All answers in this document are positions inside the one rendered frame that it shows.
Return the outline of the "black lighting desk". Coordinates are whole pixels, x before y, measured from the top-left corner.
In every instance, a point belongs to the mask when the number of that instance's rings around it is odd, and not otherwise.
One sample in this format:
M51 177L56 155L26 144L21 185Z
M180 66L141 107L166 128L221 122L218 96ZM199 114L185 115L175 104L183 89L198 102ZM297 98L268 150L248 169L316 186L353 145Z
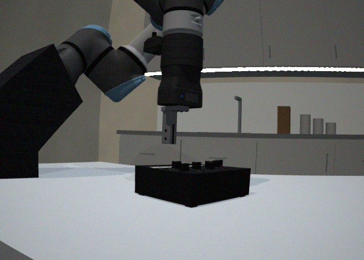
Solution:
M190 208L248 195L251 169L222 165L213 160L135 166L135 193Z

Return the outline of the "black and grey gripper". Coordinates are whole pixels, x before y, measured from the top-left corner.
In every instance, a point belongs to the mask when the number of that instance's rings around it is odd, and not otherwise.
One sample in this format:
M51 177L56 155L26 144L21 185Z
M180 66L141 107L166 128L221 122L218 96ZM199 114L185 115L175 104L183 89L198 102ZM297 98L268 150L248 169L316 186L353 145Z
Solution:
M152 32L143 52L161 55L162 143L176 144L177 112L202 108L203 16L188 10L170 11L164 14L162 33L163 37Z

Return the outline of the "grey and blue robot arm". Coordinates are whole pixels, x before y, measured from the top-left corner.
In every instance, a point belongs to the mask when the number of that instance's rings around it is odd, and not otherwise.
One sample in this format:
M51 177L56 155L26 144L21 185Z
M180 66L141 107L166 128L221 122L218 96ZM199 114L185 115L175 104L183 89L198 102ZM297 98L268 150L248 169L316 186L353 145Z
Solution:
M175 10L211 15L224 0L134 0L150 14L149 24L129 45L112 47L110 34L101 26L79 29L56 47L74 85L83 73L114 102L120 102L146 80L147 64L156 56L143 52L152 32L163 37L164 14ZM165 4L165 10L164 10Z

